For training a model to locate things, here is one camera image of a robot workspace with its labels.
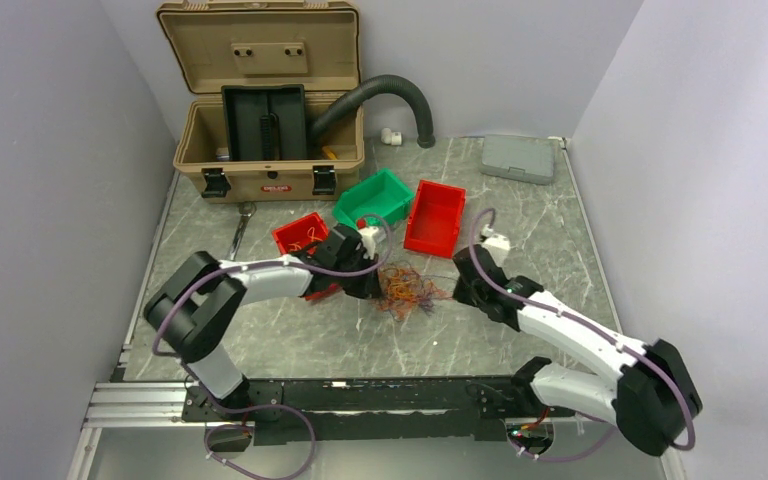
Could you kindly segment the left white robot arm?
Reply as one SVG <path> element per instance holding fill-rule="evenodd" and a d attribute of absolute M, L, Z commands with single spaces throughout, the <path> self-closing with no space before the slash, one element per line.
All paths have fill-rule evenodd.
<path fill-rule="evenodd" d="M 353 298 L 378 299 L 378 247 L 388 235 L 383 225 L 339 223 L 324 240 L 269 260 L 220 261 L 198 251 L 144 306 L 143 317 L 156 331 L 152 348 L 166 343 L 169 355 L 209 392 L 208 407 L 221 419 L 235 419 L 251 403 L 250 382 L 222 345 L 237 310 L 333 287 Z"/>

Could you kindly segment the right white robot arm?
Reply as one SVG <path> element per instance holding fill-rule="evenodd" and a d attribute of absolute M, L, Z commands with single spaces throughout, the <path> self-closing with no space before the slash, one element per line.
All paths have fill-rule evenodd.
<path fill-rule="evenodd" d="M 583 371 L 544 357 L 513 376 L 511 401 L 534 415 L 561 407 L 614 426 L 636 449 L 660 456 L 695 445 L 694 419 L 703 402 L 679 350 L 666 340 L 627 337 L 564 304 L 538 282 L 506 276 L 491 253 L 472 245 L 453 257 L 454 299 L 512 330 L 536 336 L 571 355 Z M 679 445 L 681 434 L 687 436 Z"/>

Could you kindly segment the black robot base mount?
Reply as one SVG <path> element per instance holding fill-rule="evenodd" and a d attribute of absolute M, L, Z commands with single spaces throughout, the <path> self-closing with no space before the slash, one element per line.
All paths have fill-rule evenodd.
<path fill-rule="evenodd" d="M 397 440 L 468 437 L 501 441 L 513 428 L 546 417 L 548 407 L 509 376 L 253 379 L 254 411 L 217 407 L 187 388 L 185 423 L 244 423 L 257 446 L 315 439 Z"/>

